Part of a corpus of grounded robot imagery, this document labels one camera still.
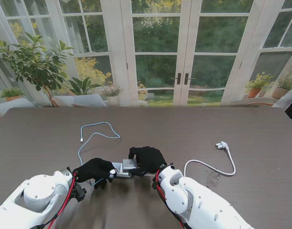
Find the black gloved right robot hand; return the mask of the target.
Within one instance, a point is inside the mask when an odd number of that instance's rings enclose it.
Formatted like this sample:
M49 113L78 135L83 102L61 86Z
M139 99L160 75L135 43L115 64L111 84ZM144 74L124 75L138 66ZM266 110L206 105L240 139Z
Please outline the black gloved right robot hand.
M167 165L160 150L149 146L130 148L128 159L136 159L139 164L138 168L130 170L132 176L143 177L147 173L155 174Z

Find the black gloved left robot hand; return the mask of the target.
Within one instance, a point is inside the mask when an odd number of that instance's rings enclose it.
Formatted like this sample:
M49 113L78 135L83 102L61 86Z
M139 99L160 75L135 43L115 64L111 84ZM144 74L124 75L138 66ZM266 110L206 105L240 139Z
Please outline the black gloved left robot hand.
M107 181L110 183L117 176L112 162L101 158L93 158L84 165L74 169L76 182L82 183L90 179L95 180L94 189L105 189Z

